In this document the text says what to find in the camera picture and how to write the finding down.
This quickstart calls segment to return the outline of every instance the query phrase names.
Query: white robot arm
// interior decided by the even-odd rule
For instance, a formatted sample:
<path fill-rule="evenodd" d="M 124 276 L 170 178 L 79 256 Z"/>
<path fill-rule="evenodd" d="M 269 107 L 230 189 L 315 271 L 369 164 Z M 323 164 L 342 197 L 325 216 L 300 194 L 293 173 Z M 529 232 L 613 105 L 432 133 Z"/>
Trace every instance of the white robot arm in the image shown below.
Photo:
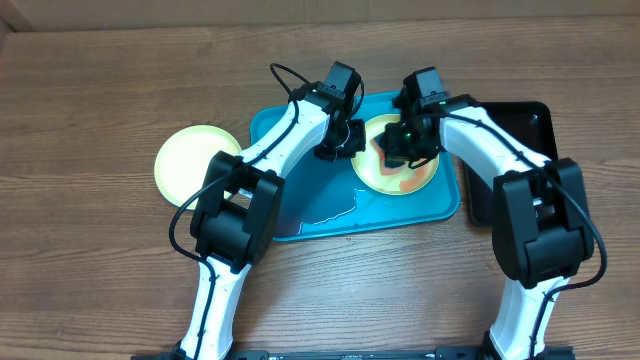
<path fill-rule="evenodd" d="M 198 204 L 219 203 L 227 206 L 228 211 L 218 213 L 217 219 L 224 218 L 225 214 L 232 214 L 215 224 L 207 224 L 207 221 L 214 220 L 210 216 L 201 215 L 201 212 L 207 212 L 207 210 L 201 209 L 198 205 L 194 219 L 206 219 L 198 220 L 199 223 L 192 221 L 191 233 L 199 243 L 204 238 L 213 242 L 220 240 L 220 237 L 215 234 L 204 235 L 203 233 L 216 227 L 220 229 L 214 231 L 224 233 L 221 236 L 225 238 L 234 237 L 233 234 L 229 234 L 233 232 L 229 230 L 230 226 L 237 225 L 241 231 L 236 231 L 235 238 L 239 240 L 235 243 L 229 243 L 225 239 L 226 244 L 222 246 L 214 244 L 213 249 L 206 245 L 199 249 L 196 245 L 196 251 L 212 254 L 206 257 L 206 261 L 213 267 L 216 279 L 212 282 L 208 267 L 200 263 L 200 283 L 191 325 L 177 349 L 177 352 L 183 354 L 186 359 L 222 360 L 229 352 L 233 342 L 232 325 L 240 290 L 252 264 L 256 263 L 266 251 L 273 237 L 275 225 L 273 220 L 277 219 L 278 215 L 283 179 L 295 164 L 312 149 L 317 157 L 330 161 L 352 157 L 355 152 L 364 150 L 364 122 L 351 119 L 352 112 L 355 113 L 358 107 L 352 110 L 354 93 L 358 86 L 364 89 L 357 72 L 353 68 L 336 62 L 323 83 L 308 84 L 307 87 L 303 87 L 304 90 L 297 94 L 300 99 L 294 99 L 289 103 L 283 117 L 258 142 L 241 152 L 236 158 L 219 154 L 220 156 L 216 156 L 218 159 L 214 157 L 212 160 L 205 178 L 205 185 L 213 178 L 224 176 L 222 174 L 224 171 L 228 174 L 232 172 L 229 171 L 231 168 L 238 169 L 243 162 L 247 162 L 243 159 L 256 160 L 249 161 L 252 166 L 245 170 L 249 173 L 245 174 L 243 179 L 230 180 L 239 182 L 233 190 L 252 198 L 252 205 L 246 214 L 239 216 L 237 214 L 243 213 L 242 209 L 227 201 L 222 203 L 219 197 L 207 199 L 203 198 L 203 195 L 198 202 Z M 265 149 L 269 147 L 272 148 L 265 153 Z M 209 212 L 213 214 L 219 210 L 214 208 L 209 209 Z M 251 229 L 246 229 L 247 222 L 258 223 L 259 231 L 254 230 L 252 233 Z M 215 284 L 212 300 L 208 301 L 212 284 Z M 201 328 L 203 316 L 206 318 Z"/>
<path fill-rule="evenodd" d="M 513 146 L 522 151 L 523 156 L 533 161 L 537 166 L 544 167 L 545 162 L 550 161 L 546 156 L 528 149 L 502 130 L 491 120 L 482 107 L 470 106 L 453 111 L 452 114 L 481 120 L 485 125 L 496 129 Z M 471 123 L 444 118 L 440 121 L 440 136 L 442 146 L 460 157 L 491 188 L 493 188 L 495 177 L 509 171 L 526 172 L 531 170 L 495 136 Z M 519 281 L 506 279 L 498 317 L 489 331 L 490 339 L 500 359 L 519 360 L 529 357 L 530 336 L 544 294 L 552 288 L 565 285 L 568 282 L 569 277 L 559 276 L 542 281 L 532 289 L 525 289 Z M 540 336 L 536 342 L 536 354 L 545 348 L 543 336 L 551 317 L 553 305 L 554 302 L 547 306 L 542 320 Z"/>
<path fill-rule="evenodd" d="M 276 175 L 284 178 L 302 155 L 319 145 L 324 139 L 329 126 L 329 114 L 322 111 L 322 108 L 318 105 L 305 100 L 298 102 L 298 108 L 298 123 L 264 159 L 253 165 L 255 168 L 262 171 L 272 170 Z M 291 124 L 294 113 L 295 109 L 293 102 L 291 102 L 287 112 L 276 125 L 257 143 L 240 153 L 240 156 L 245 159 L 253 159 L 258 156 Z M 243 191 L 243 194 L 251 196 L 250 192 Z M 246 264 L 240 272 L 233 273 L 231 266 L 219 259 L 208 257 L 206 261 L 213 266 L 217 278 L 213 289 L 212 305 L 208 309 L 208 316 L 202 334 L 203 339 L 198 358 L 222 360 L 231 349 L 231 344 L 233 343 L 231 333 L 233 318 L 240 298 L 240 290 L 249 273 L 251 264 Z M 202 315 L 206 313 L 207 296 L 212 284 L 209 279 L 210 276 L 207 267 L 204 264 L 200 264 L 200 283 L 191 325 L 180 345 L 180 348 L 184 350 L 185 355 L 190 359 L 194 359 L 196 355 Z"/>

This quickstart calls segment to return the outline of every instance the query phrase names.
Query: orange stain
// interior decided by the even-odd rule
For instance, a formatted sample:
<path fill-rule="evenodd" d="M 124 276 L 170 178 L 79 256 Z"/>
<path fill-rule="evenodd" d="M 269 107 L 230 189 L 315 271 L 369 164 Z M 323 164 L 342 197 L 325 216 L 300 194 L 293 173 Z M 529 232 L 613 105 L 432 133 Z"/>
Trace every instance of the orange stain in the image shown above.
<path fill-rule="evenodd" d="M 413 177 L 411 179 L 400 182 L 400 185 L 399 185 L 400 191 L 408 193 L 408 192 L 414 191 L 417 187 L 421 186 L 422 181 L 427 176 L 427 173 L 428 173 L 427 170 L 429 170 L 430 166 L 431 166 L 431 163 L 428 163 L 414 170 Z"/>

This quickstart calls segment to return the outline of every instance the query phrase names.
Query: brown wall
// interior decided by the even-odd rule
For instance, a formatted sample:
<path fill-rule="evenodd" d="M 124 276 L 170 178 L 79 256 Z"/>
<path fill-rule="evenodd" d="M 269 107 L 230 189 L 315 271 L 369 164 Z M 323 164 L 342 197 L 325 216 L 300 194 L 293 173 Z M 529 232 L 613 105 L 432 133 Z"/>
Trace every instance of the brown wall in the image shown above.
<path fill-rule="evenodd" d="M 640 14 L 639 0 L 0 0 L 18 31 Z"/>

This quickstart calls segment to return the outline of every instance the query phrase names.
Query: yellow plate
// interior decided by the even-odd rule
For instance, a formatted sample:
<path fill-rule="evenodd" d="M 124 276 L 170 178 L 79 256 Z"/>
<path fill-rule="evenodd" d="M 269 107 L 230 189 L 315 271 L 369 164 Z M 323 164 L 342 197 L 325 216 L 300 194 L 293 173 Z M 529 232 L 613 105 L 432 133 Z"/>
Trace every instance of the yellow plate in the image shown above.
<path fill-rule="evenodd" d="M 182 205 L 202 187 L 209 162 L 220 150 L 237 155 L 241 148 L 231 134 L 215 126 L 196 125 L 173 134 L 156 156 L 154 175 L 162 196 Z M 188 209 L 195 209 L 197 202 Z"/>
<path fill-rule="evenodd" d="M 400 115 L 377 116 L 365 124 L 367 143 L 364 152 L 351 159 L 356 174 L 373 190 L 388 195 L 406 195 L 420 190 L 433 178 L 440 156 L 418 169 L 409 169 L 408 162 L 397 168 L 384 166 L 384 152 L 374 138 L 384 132 L 385 125 L 400 121 Z"/>

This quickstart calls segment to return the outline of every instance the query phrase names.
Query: wire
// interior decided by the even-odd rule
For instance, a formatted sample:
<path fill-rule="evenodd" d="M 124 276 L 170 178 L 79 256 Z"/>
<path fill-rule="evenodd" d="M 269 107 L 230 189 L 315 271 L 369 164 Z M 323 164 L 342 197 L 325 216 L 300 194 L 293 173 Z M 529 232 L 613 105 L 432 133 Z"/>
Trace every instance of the wire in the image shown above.
<path fill-rule="evenodd" d="M 418 165 L 413 165 L 413 163 L 414 163 L 415 161 L 409 161 L 409 165 L 408 165 L 408 167 L 409 167 L 409 169 L 411 169 L 411 170 L 415 170 L 415 169 L 417 169 L 417 168 L 419 168 L 419 167 L 422 167 L 422 166 L 427 165 L 427 164 L 429 163 L 429 161 L 431 161 L 431 160 L 423 160 L 423 161 L 422 161 L 421 163 L 419 163 Z"/>
<path fill-rule="evenodd" d="M 269 68 L 271 69 L 271 73 L 276 78 L 276 80 L 278 80 L 278 82 L 280 83 L 280 85 L 282 85 L 282 87 L 287 92 L 287 94 L 289 94 L 289 101 L 293 102 L 294 115 L 293 115 L 293 118 L 291 119 L 291 123 L 282 132 L 282 134 L 280 134 L 280 136 L 278 136 L 278 138 L 274 142 L 272 142 L 266 149 L 264 149 L 262 152 L 260 152 L 260 154 L 258 154 L 255 158 L 253 158 L 250 161 L 248 161 L 248 162 L 242 164 L 241 166 L 237 167 L 235 170 L 231 171 L 230 173 L 226 174 L 225 176 L 220 177 L 220 178 L 212 181 L 211 183 L 207 184 L 206 186 L 204 186 L 200 190 L 196 191 L 195 194 L 191 195 L 191 197 L 189 199 L 187 199 L 187 201 L 185 201 L 178 208 L 176 213 L 173 215 L 173 218 L 171 219 L 171 223 L 169 224 L 169 242 L 171 243 L 171 246 L 177 252 L 179 252 L 180 254 L 188 257 L 189 259 L 192 259 L 194 261 L 202 263 L 209 270 L 209 274 L 211 275 L 211 277 L 209 279 L 209 281 L 211 281 L 211 286 L 209 287 L 209 293 L 207 295 L 207 302 L 205 303 L 204 311 L 202 313 L 202 318 L 201 318 L 201 321 L 200 321 L 200 328 L 198 330 L 198 343 L 196 345 L 196 351 L 194 353 L 193 360 L 197 360 L 198 359 L 198 356 L 200 355 L 200 349 L 202 348 L 202 339 L 204 337 L 203 336 L 204 335 L 204 327 L 205 327 L 205 323 L 207 321 L 207 314 L 209 313 L 209 308 L 211 307 L 211 301 L 213 299 L 213 289 L 215 287 L 216 275 L 215 275 L 215 271 L 213 269 L 213 266 L 211 266 L 211 264 L 209 264 L 209 262 L 207 261 L 207 256 L 206 255 L 198 257 L 197 255 L 185 250 L 180 245 L 178 245 L 178 243 L 176 241 L 176 236 L 175 236 L 176 225 L 178 224 L 178 220 L 180 220 L 180 217 L 182 216 L 182 214 L 185 212 L 185 210 L 187 210 L 187 207 L 189 207 L 189 205 L 191 205 L 191 203 L 196 201 L 196 199 L 198 199 L 200 196 L 202 196 L 202 194 L 204 194 L 205 192 L 207 192 L 210 189 L 212 189 L 214 186 L 219 184 L 221 181 L 226 180 L 226 179 L 228 179 L 228 178 L 230 178 L 232 176 L 235 176 L 235 175 L 239 174 L 241 171 L 243 171 L 247 167 L 250 167 L 253 164 L 257 163 L 258 161 L 262 160 L 265 156 L 267 156 L 267 154 L 269 152 L 271 152 L 276 146 L 278 146 L 278 144 L 280 144 L 280 142 L 282 142 L 282 140 L 291 132 L 291 130 L 293 129 L 295 124 L 298 122 L 298 116 L 300 115 L 300 108 L 298 107 L 298 101 L 291 99 L 292 96 L 293 96 L 292 92 L 291 92 L 291 89 L 282 80 L 280 75 L 278 75 L 278 73 L 276 72 L 275 68 L 282 69 L 282 70 L 294 75 L 298 79 L 302 80 L 305 84 L 309 84 L 309 81 L 307 79 L 305 79 L 302 75 L 298 74 L 297 72 L 289 69 L 286 66 L 280 65 L 280 64 L 273 63 L 273 64 L 271 64 L 269 66 Z"/>
<path fill-rule="evenodd" d="M 450 113 L 446 113 L 446 114 L 427 114 L 425 115 L 426 117 L 430 117 L 430 118 L 452 118 L 452 119 L 456 119 L 456 120 L 461 120 L 470 124 L 474 124 L 478 127 L 481 127 L 483 129 L 485 129 L 486 131 L 488 131 L 489 133 L 491 133 L 491 135 L 493 135 L 494 137 L 496 137 L 507 149 L 509 149 L 509 151 L 511 151 L 513 154 L 515 154 L 519 160 L 521 160 L 522 162 L 524 162 L 527 166 L 531 167 L 533 170 L 535 170 L 536 172 L 538 172 L 540 174 L 540 176 L 542 176 L 547 182 L 549 182 L 549 184 L 551 184 L 551 186 L 553 187 L 554 190 L 556 190 L 558 193 L 560 193 L 560 195 L 562 195 L 563 198 L 565 198 L 565 200 L 567 200 L 567 202 L 569 202 L 569 204 L 571 204 L 571 206 L 576 210 L 576 212 L 578 213 L 578 215 L 580 216 L 580 218 L 582 219 L 582 221 L 585 223 L 585 225 L 589 228 L 589 230 L 593 233 L 593 236 L 596 240 L 596 244 L 598 245 L 598 250 L 600 251 L 600 268 L 598 269 L 598 272 L 590 279 L 579 282 L 579 283 L 575 283 L 575 284 L 567 284 L 567 285 L 563 285 L 563 286 L 559 286 L 555 289 L 551 289 L 549 290 L 545 295 L 544 295 L 544 299 L 542 300 L 542 304 L 540 305 L 540 309 L 538 311 L 538 315 L 536 317 L 536 321 L 534 323 L 534 327 L 533 327 L 533 332 L 531 334 L 531 345 L 530 345 L 530 349 L 529 349 L 529 359 L 533 360 L 535 359 L 535 345 L 536 345 L 536 338 L 538 336 L 538 332 L 540 331 L 540 326 L 542 324 L 542 318 L 544 317 L 544 312 L 547 308 L 547 305 L 549 303 L 549 301 L 552 301 L 551 299 L 553 298 L 553 296 L 555 294 L 558 294 L 561 291 L 565 291 L 565 290 L 573 290 L 573 289 L 580 289 L 580 288 L 584 288 L 587 286 L 591 286 L 595 283 L 597 283 L 598 281 L 600 281 L 600 279 L 602 279 L 602 277 L 604 276 L 604 273 L 607 270 L 607 250 L 604 246 L 604 241 L 602 240 L 602 236 L 600 235 L 600 232 L 598 232 L 598 229 L 596 228 L 595 224 L 593 223 L 593 221 L 591 221 L 591 219 L 589 218 L 589 216 L 587 215 L 587 213 L 584 211 L 584 209 L 582 209 L 582 207 L 578 204 L 578 202 L 564 189 L 564 187 L 562 187 L 562 185 L 560 185 L 557 181 L 555 181 L 549 174 L 547 174 L 547 172 L 544 171 L 543 168 L 537 166 L 536 164 L 533 163 L 533 161 L 529 160 L 528 158 L 526 158 L 521 151 L 518 151 L 518 149 L 516 149 L 516 147 L 511 144 L 511 142 L 507 139 L 505 139 L 504 136 L 502 136 L 502 134 L 500 134 L 496 129 L 494 129 L 493 127 L 485 124 L 482 122 L 482 120 L 474 120 L 471 118 L 468 118 L 466 116 L 460 116 L 457 114 L 450 114 Z"/>
<path fill-rule="evenodd" d="M 360 79 L 360 100 L 358 100 L 358 103 L 356 104 L 356 107 L 353 108 L 351 113 L 349 115 L 347 115 L 347 118 L 346 118 L 345 121 L 351 120 L 353 115 L 355 115 L 360 110 L 360 106 L 362 106 L 362 102 L 363 101 L 364 101 L 364 81 L 362 79 Z"/>

